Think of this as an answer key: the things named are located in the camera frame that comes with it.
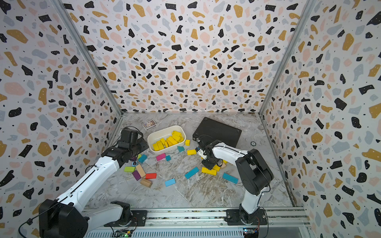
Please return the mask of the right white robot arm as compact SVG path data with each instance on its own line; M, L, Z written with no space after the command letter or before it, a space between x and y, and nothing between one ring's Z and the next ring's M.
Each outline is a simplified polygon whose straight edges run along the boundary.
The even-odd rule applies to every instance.
M196 149L202 157L202 164L211 170L226 161L236 166L245 188L243 201L239 206L239 217L243 224L251 225L259 220L260 200L264 193L271 191L270 182L274 175L267 162L256 149L250 151L231 147L220 140Z

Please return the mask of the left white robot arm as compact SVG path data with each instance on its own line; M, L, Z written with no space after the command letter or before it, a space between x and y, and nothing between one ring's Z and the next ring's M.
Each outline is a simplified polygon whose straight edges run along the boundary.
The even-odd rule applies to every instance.
M55 200L47 199L40 205L40 237L83 238L90 231L106 224L128 226L137 221L131 206L125 202L113 201L92 212L84 212L84 209L111 175L148 148L141 131L134 127L122 129L116 145L107 148L78 182Z

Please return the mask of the long yellow block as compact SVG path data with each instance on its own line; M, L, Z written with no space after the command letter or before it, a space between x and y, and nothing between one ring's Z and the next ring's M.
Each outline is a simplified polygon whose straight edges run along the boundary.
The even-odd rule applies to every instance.
M164 144L161 142L161 141L158 141L156 143L153 144L153 150L154 151L161 151L163 150L165 147L164 147Z

